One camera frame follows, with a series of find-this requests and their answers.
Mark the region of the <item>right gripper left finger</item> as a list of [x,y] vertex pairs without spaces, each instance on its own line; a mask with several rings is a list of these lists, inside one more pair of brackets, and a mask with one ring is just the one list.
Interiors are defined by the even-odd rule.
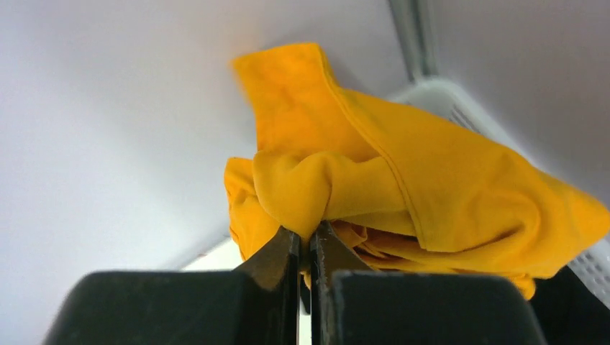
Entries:
[[297,344],[300,237],[279,229],[233,270],[106,271],[69,292],[46,344]]

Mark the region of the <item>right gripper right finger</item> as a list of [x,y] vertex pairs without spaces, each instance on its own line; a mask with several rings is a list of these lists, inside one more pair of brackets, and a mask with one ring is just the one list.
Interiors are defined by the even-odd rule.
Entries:
[[329,222],[310,241],[314,344],[544,344],[508,280],[372,270]]

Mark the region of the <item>yellow t-shirt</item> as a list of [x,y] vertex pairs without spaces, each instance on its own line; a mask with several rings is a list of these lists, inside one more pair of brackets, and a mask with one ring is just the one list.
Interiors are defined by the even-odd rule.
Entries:
[[377,270],[496,275],[532,298],[609,231],[593,196],[411,105],[338,85],[320,46],[235,59],[257,151],[227,161],[229,230],[248,259],[284,227],[329,221]]

